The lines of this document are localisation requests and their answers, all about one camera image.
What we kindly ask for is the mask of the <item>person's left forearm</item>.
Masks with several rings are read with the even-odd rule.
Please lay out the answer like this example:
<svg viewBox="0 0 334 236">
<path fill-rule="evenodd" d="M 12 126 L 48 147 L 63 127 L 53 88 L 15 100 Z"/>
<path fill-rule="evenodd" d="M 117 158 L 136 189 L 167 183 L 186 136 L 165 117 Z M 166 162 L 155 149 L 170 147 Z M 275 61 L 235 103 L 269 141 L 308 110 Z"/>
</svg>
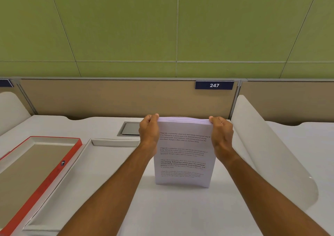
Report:
<svg viewBox="0 0 334 236">
<path fill-rule="evenodd" d="M 157 141 L 141 141 L 117 171 L 89 197 L 57 236 L 116 236 Z"/>
</svg>

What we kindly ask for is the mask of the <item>white cardboard box tray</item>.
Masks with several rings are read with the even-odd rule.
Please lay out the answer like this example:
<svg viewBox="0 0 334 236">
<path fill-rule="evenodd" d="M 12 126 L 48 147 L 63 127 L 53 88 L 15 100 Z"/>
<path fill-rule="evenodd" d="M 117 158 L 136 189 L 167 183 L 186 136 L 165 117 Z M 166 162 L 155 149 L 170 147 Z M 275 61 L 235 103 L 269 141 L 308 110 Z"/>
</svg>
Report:
<svg viewBox="0 0 334 236">
<path fill-rule="evenodd" d="M 23 232 L 28 236 L 56 236 L 139 143 L 133 139 L 90 139 Z"/>
</svg>

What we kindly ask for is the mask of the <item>person's right hand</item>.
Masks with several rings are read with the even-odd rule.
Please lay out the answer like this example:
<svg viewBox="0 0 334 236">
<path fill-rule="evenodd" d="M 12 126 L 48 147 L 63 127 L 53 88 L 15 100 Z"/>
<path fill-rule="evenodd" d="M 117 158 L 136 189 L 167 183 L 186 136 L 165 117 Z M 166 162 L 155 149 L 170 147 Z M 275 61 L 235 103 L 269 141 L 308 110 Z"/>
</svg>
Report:
<svg viewBox="0 0 334 236">
<path fill-rule="evenodd" d="M 233 125 L 223 117 L 218 117 L 218 135 L 211 137 L 217 159 L 225 164 L 235 153 L 232 147 Z"/>
</svg>

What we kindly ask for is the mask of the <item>person's left hand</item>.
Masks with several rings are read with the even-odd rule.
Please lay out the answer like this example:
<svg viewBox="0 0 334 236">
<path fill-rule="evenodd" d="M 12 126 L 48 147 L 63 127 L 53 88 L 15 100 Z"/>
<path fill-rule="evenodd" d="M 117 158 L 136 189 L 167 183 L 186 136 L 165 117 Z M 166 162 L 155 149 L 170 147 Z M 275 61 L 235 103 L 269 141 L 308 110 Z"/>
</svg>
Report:
<svg viewBox="0 0 334 236">
<path fill-rule="evenodd" d="M 140 146 L 149 154 L 152 158 L 157 152 L 157 142 L 160 134 L 150 133 L 150 117 L 147 115 L 140 122 L 139 134 L 140 134 Z"/>
</svg>

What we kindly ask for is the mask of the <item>white curved desk divider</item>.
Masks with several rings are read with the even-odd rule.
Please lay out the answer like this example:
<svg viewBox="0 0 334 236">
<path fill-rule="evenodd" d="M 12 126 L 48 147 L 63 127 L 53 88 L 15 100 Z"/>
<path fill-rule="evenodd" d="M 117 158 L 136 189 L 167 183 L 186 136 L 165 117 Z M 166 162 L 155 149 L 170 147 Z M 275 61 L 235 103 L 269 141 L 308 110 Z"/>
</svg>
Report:
<svg viewBox="0 0 334 236">
<path fill-rule="evenodd" d="M 244 95 L 236 100 L 231 123 L 244 147 L 235 150 L 259 175 L 303 211 L 317 202 L 311 174 Z"/>
<path fill-rule="evenodd" d="M 0 136 L 30 117 L 31 114 L 14 93 L 0 93 Z"/>
</svg>

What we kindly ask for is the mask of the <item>red cardboard box lid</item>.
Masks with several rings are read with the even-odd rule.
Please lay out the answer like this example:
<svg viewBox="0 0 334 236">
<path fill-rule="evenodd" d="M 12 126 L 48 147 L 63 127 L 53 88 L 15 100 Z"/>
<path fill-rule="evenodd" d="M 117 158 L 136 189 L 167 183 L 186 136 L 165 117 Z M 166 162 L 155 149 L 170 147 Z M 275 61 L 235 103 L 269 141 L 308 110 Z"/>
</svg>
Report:
<svg viewBox="0 0 334 236">
<path fill-rule="evenodd" d="M 0 158 L 0 236 L 10 236 L 70 160 L 80 138 L 30 136 Z"/>
</svg>

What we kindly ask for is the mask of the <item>stack of printed white paper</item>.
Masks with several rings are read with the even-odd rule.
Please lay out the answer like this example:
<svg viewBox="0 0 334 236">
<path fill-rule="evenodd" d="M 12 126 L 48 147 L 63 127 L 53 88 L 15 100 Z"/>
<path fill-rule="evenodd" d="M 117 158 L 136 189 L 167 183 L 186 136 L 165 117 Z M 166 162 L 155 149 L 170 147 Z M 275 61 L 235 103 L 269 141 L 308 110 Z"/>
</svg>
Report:
<svg viewBox="0 0 334 236">
<path fill-rule="evenodd" d="M 160 117 L 156 184 L 186 184 L 209 188 L 216 156 L 209 119 Z"/>
</svg>

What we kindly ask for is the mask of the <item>person's right forearm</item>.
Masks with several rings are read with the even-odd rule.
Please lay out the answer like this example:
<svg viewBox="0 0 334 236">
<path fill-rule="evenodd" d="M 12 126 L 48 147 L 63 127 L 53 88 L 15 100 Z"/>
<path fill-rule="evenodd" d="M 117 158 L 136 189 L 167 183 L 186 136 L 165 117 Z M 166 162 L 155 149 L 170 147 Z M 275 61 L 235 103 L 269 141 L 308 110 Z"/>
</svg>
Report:
<svg viewBox="0 0 334 236">
<path fill-rule="evenodd" d="M 261 177 L 234 149 L 215 149 L 263 236 L 330 236 Z"/>
</svg>

